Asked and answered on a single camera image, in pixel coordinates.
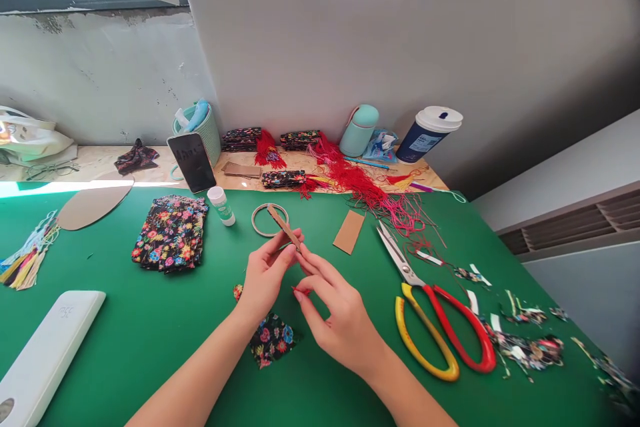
eyeglasses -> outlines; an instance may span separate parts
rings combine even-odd
[[[71,160],[67,160],[60,163],[54,163],[53,165],[45,165],[43,163],[39,163],[38,165],[32,165],[27,170],[27,181],[43,180],[51,172],[61,177],[62,175],[69,175],[73,171],[80,171],[80,165],[78,165],[77,163],[70,163],[70,162]]]

hand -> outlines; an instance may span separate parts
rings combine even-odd
[[[300,242],[305,236],[300,229],[293,231]],[[247,275],[237,308],[247,312],[256,325],[267,316],[280,292],[282,277],[295,262],[295,246],[283,231],[249,254]]]
[[[360,293],[322,257],[305,244],[296,253],[303,271],[294,295],[320,348],[346,368],[367,380],[385,357],[388,347],[373,326]],[[311,299],[303,292],[313,290],[331,315],[323,320]]]

wooden ring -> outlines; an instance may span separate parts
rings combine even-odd
[[[261,211],[263,208],[267,208],[269,204],[268,203],[263,203],[262,205],[260,205],[257,209],[255,209],[253,211],[253,215],[251,216],[251,225],[253,226],[253,229],[256,231],[256,233],[258,235],[262,235],[263,237],[275,237],[278,232],[276,232],[275,234],[265,234],[264,232],[260,232],[258,230],[258,227],[255,226],[255,214],[257,214],[259,211]],[[283,209],[280,205],[278,205],[277,203],[272,203],[271,204],[274,208],[277,208],[279,211],[281,211],[283,214],[285,214],[285,222],[289,223],[289,214],[287,213],[287,211],[285,209]]]

air vent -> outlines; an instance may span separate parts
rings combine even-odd
[[[537,219],[537,222],[502,233],[500,239],[514,255],[531,260],[533,257],[528,254],[533,252],[577,242],[593,243],[594,239],[612,241],[616,234],[625,232],[640,234],[640,188],[616,193],[611,192],[609,198],[600,195],[587,205],[584,202],[572,205],[572,208],[556,211],[555,215],[547,214],[544,220]]]

plastic bag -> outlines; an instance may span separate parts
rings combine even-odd
[[[11,163],[24,164],[66,150],[73,140],[55,131],[55,122],[38,120],[19,110],[0,105],[3,124],[0,148]]]
[[[398,136],[391,130],[377,129],[373,131],[371,141],[367,144],[363,159],[397,163],[393,146],[398,142]]]

